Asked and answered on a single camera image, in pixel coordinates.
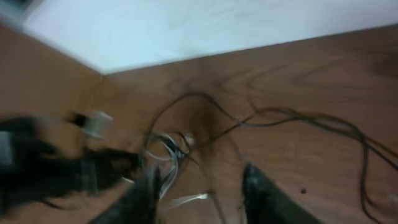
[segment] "wood grain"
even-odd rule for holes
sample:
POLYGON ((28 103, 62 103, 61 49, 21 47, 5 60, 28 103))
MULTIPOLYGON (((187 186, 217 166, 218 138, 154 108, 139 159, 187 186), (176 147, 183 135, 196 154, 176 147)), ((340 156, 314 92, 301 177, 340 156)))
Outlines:
MULTIPOLYGON (((390 26, 121 72, 107 77, 96 108, 114 117, 107 140, 114 147, 137 149, 154 112, 182 93, 204 91, 238 118, 251 112, 248 98, 258 106, 332 114, 397 151, 397 40, 398 26, 390 26)), ((232 124, 192 98, 166 112, 155 130, 179 129, 203 141, 232 124)), ((189 167, 168 198, 216 189, 228 223, 239 223, 242 163, 234 144, 325 223, 372 223, 359 207, 358 143, 304 123, 234 131, 195 154, 201 171, 189 167)), ((371 155, 369 193, 384 207, 391 208, 389 194, 398 194, 397 177, 371 155)), ((210 200, 179 208, 167 220, 220 223, 210 200)))
MULTIPOLYGON (((139 149, 142 130, 159 108, 182 93, 204 91, 239 118, 252 112, 251 98, 258 106, 289 106, 339 116, 393 150, 398 148, 398 26, 122 72, 107 76, 100 87, 97 73, 58 52, 4 28, 0 34, 7 37, 0 42, 1 113, 61 116, 70 110, 104 110, 114 118, 105 142, 111 147, 139 149)), ((203 100, 192 98, 166 112, 155 130, 178 129, 204 141, 232 124, 203 100)), ((72 155, 73 133, 62 127, 48 138, 72 155)), ((215 189, 227 223, 239 223, 242 162, 233 151, 235 146, 325 223, 371 223, 359 208, 359 145, 303 123, 235 130, 193 155, 200 169, 190 164, 165 200, 215 189)), ((384 207, 392 208, 388 195, 398 194, 397 176, 371 155, 369 193, 384 207)), ((60 201, 81 205, 73 211, 26 206, 15 219, 2 223, 86 223, 125 187, 100 198, 60 201)), ((377 216, 393 223, 388 216, 377 216)), ((220 223, 211 200, 178 208, 166 220, 220 223)))

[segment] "black object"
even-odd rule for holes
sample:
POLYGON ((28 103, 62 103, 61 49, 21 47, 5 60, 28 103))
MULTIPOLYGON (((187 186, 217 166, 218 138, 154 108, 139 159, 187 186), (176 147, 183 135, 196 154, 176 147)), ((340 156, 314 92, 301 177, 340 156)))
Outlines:
MULTIPOLYGON (((31 201, 40 201, 51 207, 49 197, 62 197, 72 190, 81 191, 82 160, 47 159, 56 156, 56 148, 40 140, 39 128, 32 117, 12 118, 0 122, 3 144, 0 144, 0 213, 31 201)), ((95 166, 96 188, 113 186, 121 177, 139 165, 137 154, 105 148, 89 151, 95 166)))
POLYGON ((160 171, 156 167, 89 224, 154 224, 160 186, 160 171))
POLYGON ((72 123, 78 127, 83 127, 85 123, 90 120, 89 117, 82 115, 80 113, 73 113, 70 119, 67 119, 69 123, 72 123))
POLYGON ((321 223, 289 199, 252 164, 244 169, 242 192, 248 224, 321 223))
MULTIPOLYGON (((229 119, 232 119, 233 121, 236 122, 236 124, 232 125, 228 129, 225 129, 224 131, 220 132, 219 134, 213 136, 212 138, 209 138, 207 141, 202 142, 202 143, 196 143, 195 147, 192 147, 192 150, 196 150, 198 148, 208 146, 210 144, 213 144, 215 141, 220 139, 221 137, 225 136, 226 134, 230 133, 231 131, 235 130, 236 128, 239 128, 241 126, 248 126, 248 127, 271 127, 271 126, 276 126, 292 121, 302 121, 307 124, 311 124, 313 126, 316 126, 318 128, 322 128, 325 131, 329 131, 332 133, 337 133, 342 136, 346 136, 348 138, 351 138, 355 141, 358 141, 362 148, 363 148, 363 163, 362 163, 362 168, 361 168, 361 175, 359 177, 360 179, 360 184, 359 184, 359 199, 361 201, 361 208, 364 214, 371 220, 373 220, 376 223, 381 223, 375 216, 370 214, 368 210, 368 205, 372 207, 377 207, 377 204, 371 200, 369 197, 369 194, 366 189, 366 178, 367 178, 367 173, 368 173, 368 165, 369 165, 369 152, 375 153, 378 157, 380 157, 382 160, 384 160, 388 165, 390 165, 394 170, 398 171, 398 164, 394 162, 391 157, 398 159, 398 153, 395 151, 389 149, 385 145, 379 143, 375 139, 370 138, 369 136, 365 135, 362 133, 362 131, 359 130, 357 126, 354 124, 350 123, 349 121, 345 121, 341 118, 337 118, 334 116, 330 116, 328 114, 323 114, 323 113, 300 113, 298 111, 295 111, 290 108, 278 108, 278 107, 264 107, 264 108, 256 108, 254 104, 250 101, 249 99, 249 104, 252 106, 252 109, 254 110, 254 113, 247 116, 244 119, 238 119, 229 114, 223 107, 221 107, 216 100, 210 96, 209 94, 202 93, 202 92, 190 92, 183 94, 182 96, 179 96, 175 100, 171 101, 170 103, 166 104, 157 114, 155 114, 154 118, 150 122, 150 125, 148 125, 146 134, 147 136, 150 136, 152 133, 152 129, 155 126, 157 120, 167 111, 169 108, 171 108, 173 105, 178 103, 181 100, 184 100, 186 98, 193 98, 193 97, 199 97, 203 98, 209 104, 213 105, 217 110, 220 111, 223 115, 228 117, 229 119), (283 114, 287 117, 287 119, 282 119, 279 121, 271 122, 271 123, 251 123, 250 120, 255 118, 256 116, 260 115, 265 115, 266 113, 277 113, 277 114, 283 114)), ((144 138, 143 146, 144 149, 147 148, 149 145, 149 138, 144 138)))

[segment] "cable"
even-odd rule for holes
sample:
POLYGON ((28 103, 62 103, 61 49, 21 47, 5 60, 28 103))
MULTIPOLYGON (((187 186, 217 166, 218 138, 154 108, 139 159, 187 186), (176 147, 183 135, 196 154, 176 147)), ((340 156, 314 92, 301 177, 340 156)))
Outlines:
MULTIPOLYGON (((361 143, 361 145, 363 147, 363 165, 362 165, 362 169, 361 169, 360 188, 359 188, 359 197, 360 197, 360 201, 361 201, 361 208, 362 208, 363 212, 365 213, 365 215, 368 218, 370 218, 371 220, 373 220, 376 223, 381 223, 379 220, 374 218, 368 212, 367 207, 366 207, 366 202, 369 203, 370 205, 374 206, 374 202, 372 202, 370 200, 370 198, 369 198, 369 196, 367 194, 367 191, 366 191, 366 175, 367 175, 368 163, 369 163, 369 150, 374 152, 377 156, 379 156, 381 159, 386 161, 393 169, 395 169, 397 171, 398 171, 398 165, 396 163, 392 162, 390 159, 388 159, 383 153, 378 151, 374 146, 370 145, 368 143, 368 141, 370 143, 374 144, 375 146, 383 149, 384 151, 386 151, 388 154, 390 154, 394 158, 398 158, 398 154, 396 152, 392 151, 391 149, 389 149, 388 147, 382 145, 381 143, 369 138, 368 136, 363 134, 359 130, 359 128, 357 126, 351 124, 350 122, 345 121, 345 120, 340 119, 340 118, 336 118, 336 117, 327 115, 327 114, 317 113, 317 114, 310 114, 309 116, 307 116, 305 114, 299 113, 299 112, 297 112, 295 110, 292 110, 290 108, 262 108, 262 109, 257 109, 252 104, 252 102, 249 101, 250 105, 254 109, 254 113, 252 115, 248 116, 247 118, 243 119, 243 120, 239 120, 238 118, 235 118, 234 116, 230 115, 226 110, 224 110, 216 102, 216 100, 213 97, 211 97, 210 95, 207 95, 206 93, 200 93, 200 92, 187 93, 187 94, 184 94, 184 95, 178 97, 177 99, 173 100, 171 103, 167 104, 162 110, 160 110, 154 116, 154 119, 151 121, 151 123, 148 126, 147 131, 146 131, 146 137, 144 138, 144 142, 143 142, 143 151, 146 150, 147 147, 149 146, 149 136, 151 136, 152 130, 153 130, 156 122, 164 114, 164 112, 167 111, 169 108, 171 108, 176 103, 178 103, 179 101, 182 101, 183 99, 191 97, 191 96, 198 96, 198 97, 201 97, 201 98, 205 99, 207 102, 209 102, 215 108, 217 108, 223 115, 225 115, 226 117, 228 117, 228 118, 232 119, 233 121, 235 121, 236 124, 231 126, 228 129, 222 131, 221 133, 217 134, 216 136, 208 139, 207 141, 205 141, 203 143, 198 143, 195 147, 190 149, 190 152, 192 152, 193 149, 199 149, 199 148, 207 146, 209 144, 213 144, 216 140, 218 140, 222 136, 228 134, 232 130, 234 130, 234 129, 238 128, 238 127, 241 127, 241 126, 261 128, 261 127, 276 126, 276 125, 288 123, 288 122, 291 122, 291 121, 304 121, 304 122, 306 122, 308 124, 311 124, 313 126, 317 126, 317 127, 322 128, 322 129, 324 129, 326 131, 329 131, 329 132, 341 134, 343 136, 349 137, 349 138, 354 139, 354 140, 358 141, 359 143, 361 143), (282 114, 286 115, 288 118, 280 120, 280 121, 276 121, 276 122, 273 122, 273 123, 263 123, 263 124, 248 123, 248 121, 250 121, 254 117, 259 116, 259 115, 263 115, 264 113, 267 113, 267 112, 282 113, 282 114), (331 121, 331 122, 336 123, 336 124, 342 124, 344 126, 347 126, 347 127, 350 128, 351 131, 345 131, 345 130, 342 130, 342 129, 338 129, 338 128, 334 128, 334 127, 322 124, 322 123, 319 122, 319 120, 322 120, 322 119, 326 120, 326 121, 331 121)), ((185 142, 187 142, 186 139, 183 136, 182 136, 182 139, 185 142)))
POLYGON ((50 207, 50 208, 55 208, 55 209, 58 209, 58 210, 72 210, 72 208, 64 208, 62 206, 56 205, 56 204, 54 204, 52 202, 49 202, 46 199, 39 199, 37 201, 42 203, 42 204, 44 204, 44 205, 46 205, 46 206, 48 206, 48 207, 50 207))
MULTIPOLYGON (((186 146, 189 148, 189 144, 188 144, 186 137, 182 133, 179 133, 178 135, 180 135, 180 134, 183 139, 183 147, 186 146)), ((170 157, 164 158, 164 157, 155 156, 152 153, 150 153, 148 151, 148 149, 145 149, 146 153, 158 161, 170 161, 172 163, 172 166, 169 169, 165 178, 163 179, 163 181, 162 181, 163 183, 160 188, 160 192, 159 192, 160 199, 162 199, 164 197, 164 195, 167 193, 167 191, 171 188, 171 186, 173 186, 173 184, 175 183, 175 181, 178 177, 178 174, 179 174, 180 164, 182 163, 182 161, 185 160, 186 157, 190 157, 190 156, 186 152, 183 152, 180 149, 180 146, 176 143, 176 141, 168 134, 151 133, 150 139, 152 139, 152 141, 149 142, 149 145, 150 145, 150 143, 155 143, 157 141, 160 141, 164 145, 164 147, 167 149, 168 153, 170 154, 170 157)))

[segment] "wire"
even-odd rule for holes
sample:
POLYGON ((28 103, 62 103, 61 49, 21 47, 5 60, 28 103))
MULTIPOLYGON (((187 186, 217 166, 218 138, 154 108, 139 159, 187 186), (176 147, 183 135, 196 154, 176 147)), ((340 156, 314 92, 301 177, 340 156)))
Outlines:
POLYGON ((166 205, 164 205, 164 208, 162 209, 162 213, 168 212, 171 209, 175 209, 185 203, 191 202, 196 199, 209 199, 211 196, 208 193, 202 193, 202 194, 196 194, 196 195, 189 195, 189 196, 184 196, 180 197, 178 199, 173 199, 169 202, 167 202, 166 205))
POLYGON ((122 180, 125 180, 126 182, 129 182, 130 184, 135 184, 136 183, 135 181, 133 181, 132 179, 127 178, 127 177, 122 177, 122 180))
MULTIPOLYGON (((379 220, 374 218, 368 212, 367 206, 366 206, 366 202, 369 203, 372 206, 375 206, 375 203, 369 198, 368 193, 366 191, 366 177, 367 177, 368 164, 369 164, 369 150, 374 152, 377 156, 379 156, 381 159, 386 161, 393 169, 395 169, 397 171, 398 171, 398 165, 396 163, 394 163, 393 161, 391 161, 389 158, 387 158, 383 153, 378 151, 374 146, 370 145, 370 143, 375 145, 375 146, 377 146, 377 147, 379 147, 379 148, 381 148, 381 149, 383 149, 385 152, 387 152, 388 154, 390 154, 390 156, 392 156, 394 158, 398 158, 398 154, 396 152, 392 151, 391 149, 389 149, 388 147, 386 147, 386 146, 382 145, 381 143, 377 142, 376 140, 373 140, 370 137, 368 137, 365 134, 363 134, 359 130, 359 128, 357 126, 355 126, 355 125, 351 124, 350 122, 345 121, 343 119, 336 118, 334 116, 330 116, 330 115, 327 115, 327 114, 321 114, 321 113, 305 115, 303 113, 299 113, 299 112, 297 112, 295 110, 292 110, 290 108, 261 108, 261 109, 258 109, 252 104, 251 101, 249 101, 251 107, 254 109, 254 113, 252 115, 244 118, 243 120, 240 120, 240 119, 235 118, 234 116, 230 115, 210 95, 207 95, 206 93, 201 93, 201 92, 187 93, 187 94, 184 94, 184 95, 178 97, 177 99, 173 100, 169 104, 167 104, 165 107, 163 107, 162 110, 160 110, 154 116, 154 119, 151 121, 150 125, 148 125, 148 128, 146 130, 146 137, 144 138, 142 152, 145 151, 148 148, 150 136, 152 135, 152 130, 153 130, 156 122, 164 114, 164 112, 167 111, 169 108, 171 108, 176 103, 178 103, 179 101, 182 101, 183 99, 188 98, 188 97, 192 97, 192 96, 197 96, 197 97, 205 99, 207 102, 209 102, 215 108, 217 108, 223 115, 225 115, 226 117, 228 117, 228 118, 232 119, 233 121, 235 121, 236 124, 231 126, 228 129, 225 129, 224 131, 222 131, 221 133, 217 134, 216 136, 214 136, 212 138, 209 138, 207 141, 205 141, 203 143, 198 143, 195 147, 190 147, 188 144, 186 144, 188 146, 188 148, 190 149, 189 153, 185 154, 186 158, 189 158, 188 156, 193 151, 193 149, 199 149, 199 148, 205 147, 205 146, 207 146, 209 144, 213 144, 219 138, 225 136, 226 134, 230 133, 234 129, 239 128, 241 126, 263 128, 263 127, 276 126, 276 125, 288 123, 288 122, 291 122, 291 121, 304 121, 304 122, 306 122, 308 124, 311 124, 313 126, 317 126, 317 127, 322 128, 322 129, 324 129, 326 131, 329 131, 329 132, 341 134, 343 136, 349 137, 349 138, 354 139, 354 140, 358 141, 359 143, 361 143, 361 145, 363 147, 363 163, 362 163, 362 169, 361 169, 361 175, 360 175, 360 187, 359 187, 359 197, 360 197, 360 201, 361 201, 361 208, 362 208, 363 212, 365 213, 365 215, 368 218, 370 218, 371 220, 373 220, 376 223, 381 223, 379 220), (280 120, 280 121, 276 121, 276 122, 273 122, 273 123, 262 123, 262 124, 248 123, 248 121, 252 120, 256 116, 264 115, 265 113, 268 113, 268 112, 282 113, 282 114, 286 115, 288 118, 280 120), (319 122, 319 120, 329 121, 329 122, 336 123, 336 124, 342 124, 343 126, 349 127, 350 131, 334 128, 332 126, 329 126, 329 125, 326 125, 326 124, 323 124, 323 123, 319 122)), ((183 141, 185 143, 187 143, 187 140, 184 138, 184 136, 181 135, 181 134, 179 134, 179 135, 182 137, 183 141)))
MULTIPOLYGON (((186 137, 183 134, 181 134, 181 137, 183 139, 183 147, 189 148, 186 137)), ((172 166, 169 169, 165 178, 163 179, 163 184, 160 188, 160 199, 162 199, 164 195, 168 192, 168 190, 171 188, 171 186, 173 186, 173 184, 175 183, 178 177, 180 164, 182 163, 182 161, 184 161, 186 157, 190 156, 186 152, 183 152, 180 149, 180 146, 176 143, 176 141, 168 134, 151 133, 150 138, 152 139, 152 141, 149 143, 155 143, 157 141, 160 141, 167 149, 168 153, 170 154, 170 157, 164 158, 164 157, 155 156, 152 153, 150 153, 148 149, 145 149, 146 153, 151 157, 153 157, 154 159, 157 159, 158 161, 171 161, 172 163, 171 164, 172 166)))

